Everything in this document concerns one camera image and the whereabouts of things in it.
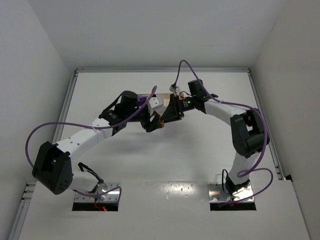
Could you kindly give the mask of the purple half-round lego brick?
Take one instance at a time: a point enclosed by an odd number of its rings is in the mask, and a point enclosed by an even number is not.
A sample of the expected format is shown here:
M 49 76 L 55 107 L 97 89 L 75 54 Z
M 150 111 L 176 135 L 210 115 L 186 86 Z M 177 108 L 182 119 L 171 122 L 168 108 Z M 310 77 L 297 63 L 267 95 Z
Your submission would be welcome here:
M 142 96 L 142 97 L 139 97 L 137 100 L 139 103 L 143 104 L 147 100 L 147 97 Z

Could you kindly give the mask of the brown lego brick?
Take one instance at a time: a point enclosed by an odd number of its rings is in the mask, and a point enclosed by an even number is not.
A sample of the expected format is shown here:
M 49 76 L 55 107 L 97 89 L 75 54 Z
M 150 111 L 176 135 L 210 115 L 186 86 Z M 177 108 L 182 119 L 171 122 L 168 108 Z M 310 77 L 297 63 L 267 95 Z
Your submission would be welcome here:
M 158 128 L 163 128 L 164 127 L 165 124 L 164 124 L 163 120 L 161 119 L 161 115 L 159 113 L 157 113 L 155 115 L 154 120 L 155 120 L 156 126 Z

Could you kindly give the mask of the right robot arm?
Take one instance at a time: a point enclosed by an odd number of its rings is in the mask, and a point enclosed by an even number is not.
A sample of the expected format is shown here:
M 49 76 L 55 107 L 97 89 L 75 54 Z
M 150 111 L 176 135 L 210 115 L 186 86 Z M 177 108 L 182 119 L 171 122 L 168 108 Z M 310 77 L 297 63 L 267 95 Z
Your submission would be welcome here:
M 220 103 L 214 100 L 214 94 L 207 95 L 202 83 L 201 80 L 188 82 L 190 95 L 187 97 L 182 97 L 177 84 L 173 83 L 169 88 L 172 92 L 169 104 L 160 119 L 164 123 L 179 121 L 184 112 L 196 109 L 230 126 L 235 158 L 222 190 L 231 195 L 249 185 L 250 175 L 247 172 L 254 166 L 258 154 L 266 149 L 269 137 L 257 109 L 246 110 L 234 104 Z

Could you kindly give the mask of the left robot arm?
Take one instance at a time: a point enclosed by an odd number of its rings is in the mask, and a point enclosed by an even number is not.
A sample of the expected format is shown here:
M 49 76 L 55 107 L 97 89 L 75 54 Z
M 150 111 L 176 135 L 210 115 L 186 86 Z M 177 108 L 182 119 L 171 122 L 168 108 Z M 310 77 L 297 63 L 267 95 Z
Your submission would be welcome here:
M 100 142 L 123 130 L 128 123 L 138 122 L 150 133 L 164 126 L 159 109 L 163 102 L 154 91 L 149 96 L 123 91 L 89 125 L 55 143 L 43 143 L 32 167 L 32 176 L 54 195 L 66 190 L 99 198 L 109 193 L 104 180 L 78 159 Z

